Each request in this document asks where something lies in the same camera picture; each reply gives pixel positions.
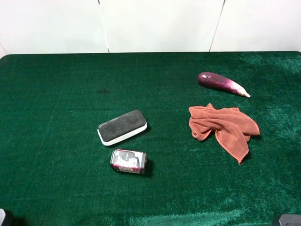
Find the grey device bottom right corner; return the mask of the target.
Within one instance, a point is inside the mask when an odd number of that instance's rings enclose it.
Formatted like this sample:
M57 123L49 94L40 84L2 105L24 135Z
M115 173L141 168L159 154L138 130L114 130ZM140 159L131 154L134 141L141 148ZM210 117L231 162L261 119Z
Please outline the grey device bottom right corner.
M301 214L282 214L272 221L273 226L301 226Z

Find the black and white board eraser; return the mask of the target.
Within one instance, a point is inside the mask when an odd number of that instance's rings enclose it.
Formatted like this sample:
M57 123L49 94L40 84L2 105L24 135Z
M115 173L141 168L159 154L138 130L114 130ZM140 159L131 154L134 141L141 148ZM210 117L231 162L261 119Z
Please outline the black and white board eraser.
M103 145L111 146L147 129L147 121L139 110L134 110L98 126Z

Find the purple eggplant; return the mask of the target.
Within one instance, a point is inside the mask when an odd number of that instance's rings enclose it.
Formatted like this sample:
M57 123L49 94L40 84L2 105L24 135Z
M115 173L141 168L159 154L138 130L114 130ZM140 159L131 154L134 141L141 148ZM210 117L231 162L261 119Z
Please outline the purple eggplant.
M238 83L233 80L211 72L203 72L198 75L200 85L212 89L219 89L243 97L250 98L251 95Z

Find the black pink gum box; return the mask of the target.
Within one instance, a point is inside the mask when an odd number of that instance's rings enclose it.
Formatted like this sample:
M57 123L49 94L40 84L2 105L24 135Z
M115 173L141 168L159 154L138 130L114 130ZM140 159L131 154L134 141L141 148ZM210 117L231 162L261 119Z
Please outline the black pink gum box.
M110 166L116 172L144 174L146 163L146 153L132 150L116 149L110 159Z

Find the orange microfiber cloth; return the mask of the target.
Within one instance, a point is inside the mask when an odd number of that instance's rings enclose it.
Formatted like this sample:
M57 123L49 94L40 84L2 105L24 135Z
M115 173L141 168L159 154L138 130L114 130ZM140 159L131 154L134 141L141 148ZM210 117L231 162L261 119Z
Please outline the orange microfiber cloth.
M209 103L207 106L192 106L189 112L192 136L204 141L214 132L217 142L238 163L249 153L251 136L260 135L257 123L237 107L215 109Z

